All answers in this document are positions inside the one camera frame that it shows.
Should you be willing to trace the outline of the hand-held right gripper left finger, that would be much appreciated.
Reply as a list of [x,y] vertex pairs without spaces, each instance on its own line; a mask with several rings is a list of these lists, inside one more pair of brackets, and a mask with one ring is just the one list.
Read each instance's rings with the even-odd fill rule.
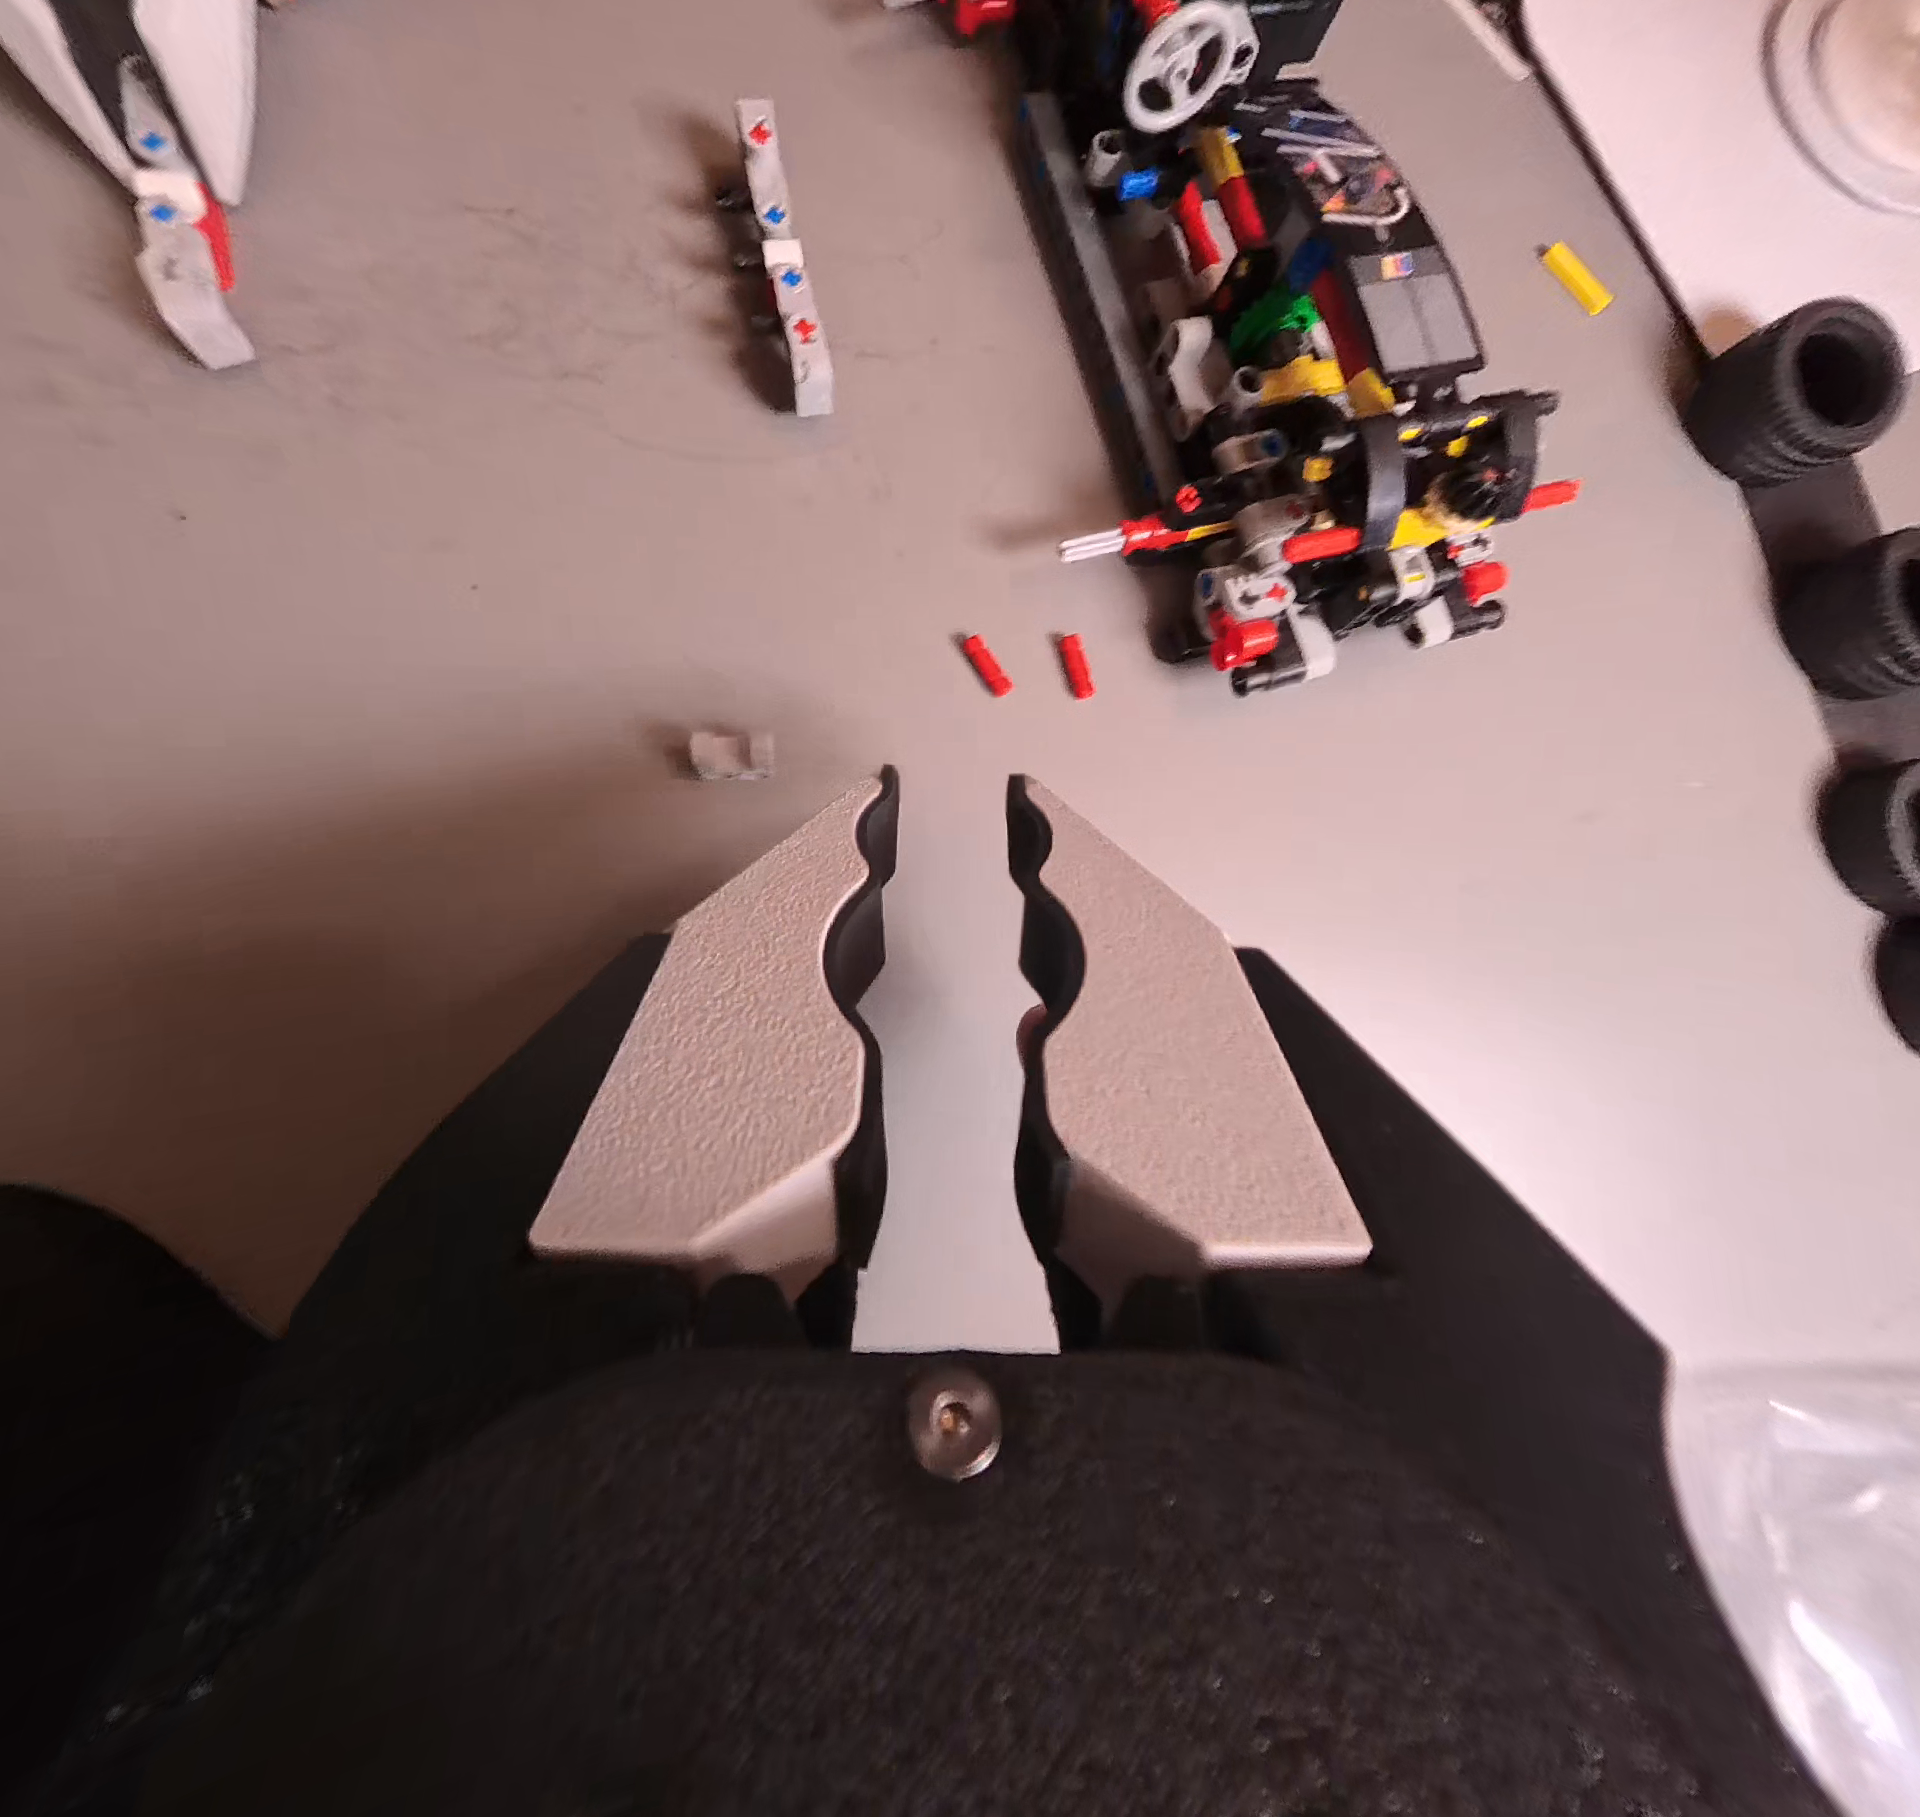
[[531,1215],[543,1261],[638,1261],[716,1292],[766,1278],[816,1347],[849,1347],[884,1206],[883,1044],[900,771],[883,764],[700,897]]

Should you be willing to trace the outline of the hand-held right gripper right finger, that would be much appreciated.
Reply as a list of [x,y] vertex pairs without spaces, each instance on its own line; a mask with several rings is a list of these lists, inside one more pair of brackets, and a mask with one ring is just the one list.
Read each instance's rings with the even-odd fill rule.
[[1065,1347],[1127,1303],[1375,1256],[1237,944],[1038,779],[1012,779],[1024,886],[1018,1206]]

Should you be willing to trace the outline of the white stand base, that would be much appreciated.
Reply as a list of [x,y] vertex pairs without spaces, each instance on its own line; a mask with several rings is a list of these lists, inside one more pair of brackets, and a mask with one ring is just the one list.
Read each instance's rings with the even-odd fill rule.
[[1707,354],[1809,305],[1863,298],[1915,373],[1915,214],[1839,189],[1774,94],[1800,0],[1525,0],[1525,41]]

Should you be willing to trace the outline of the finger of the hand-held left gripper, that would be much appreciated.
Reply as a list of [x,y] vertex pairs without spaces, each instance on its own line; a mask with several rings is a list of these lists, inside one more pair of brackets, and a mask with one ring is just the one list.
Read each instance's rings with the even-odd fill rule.
[[126,179],[119,70],[122,58],[150,58],[209,189],[227,209],[242,201],[260,134],[260,0],[86,0],[86,25],[66,32],[66,48],[78,77],[66,131],[105,170]]
[[0,41],[78,147],[135,189],[126,85],[156,94],[135,0],[0,0]]

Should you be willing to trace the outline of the partly built lego car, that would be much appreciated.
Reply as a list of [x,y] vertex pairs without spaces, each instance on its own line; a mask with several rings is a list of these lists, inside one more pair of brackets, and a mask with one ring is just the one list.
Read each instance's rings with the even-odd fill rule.
[[1505,633],[1499,533],[1554,393],[1467,393],[1467,286],[1306,63],[1347,0],[883,0],[1018,38],[1018,163],[1132,522],[1065,562],[1165,569],[1158,658],[1237,695],[1355,637]]

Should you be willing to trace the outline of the grey lego assembly with pins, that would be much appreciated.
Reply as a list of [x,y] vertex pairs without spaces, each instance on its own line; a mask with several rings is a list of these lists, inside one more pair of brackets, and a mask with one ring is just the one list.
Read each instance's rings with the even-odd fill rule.
[[808,250],[797,231],[797,194],[784,163],[784,124],[768,98],[737,98],[741,179],[721,181],[716,209],[745,222],[755,247],[737,260],[766,274],[768,320],[789,354],[797,415],[830,415],[830,345]]

